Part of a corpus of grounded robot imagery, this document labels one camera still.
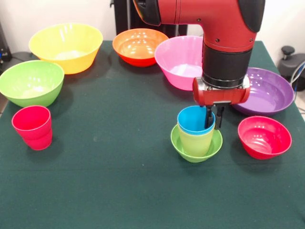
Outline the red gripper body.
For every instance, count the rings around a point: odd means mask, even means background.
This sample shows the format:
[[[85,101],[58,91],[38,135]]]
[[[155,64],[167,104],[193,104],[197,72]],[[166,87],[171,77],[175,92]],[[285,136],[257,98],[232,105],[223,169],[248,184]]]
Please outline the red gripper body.
[[[193,97],[200,106],[215,104],[241,104],[250,95],[250,80],[245,77],[241,86],[237,88],[217,89],[204,83],[202,77],[193,80]]]

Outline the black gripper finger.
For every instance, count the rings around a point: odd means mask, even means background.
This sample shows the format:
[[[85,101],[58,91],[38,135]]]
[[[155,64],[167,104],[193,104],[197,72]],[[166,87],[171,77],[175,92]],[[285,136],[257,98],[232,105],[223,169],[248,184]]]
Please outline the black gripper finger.
[[[213,112],[211,106],[206,106],[205,128],[213,125]]]
[[[215,115],[215,129],[220,129],[222,125],[222,116],[225,109],[224,104],[217,104],[217,113]]]

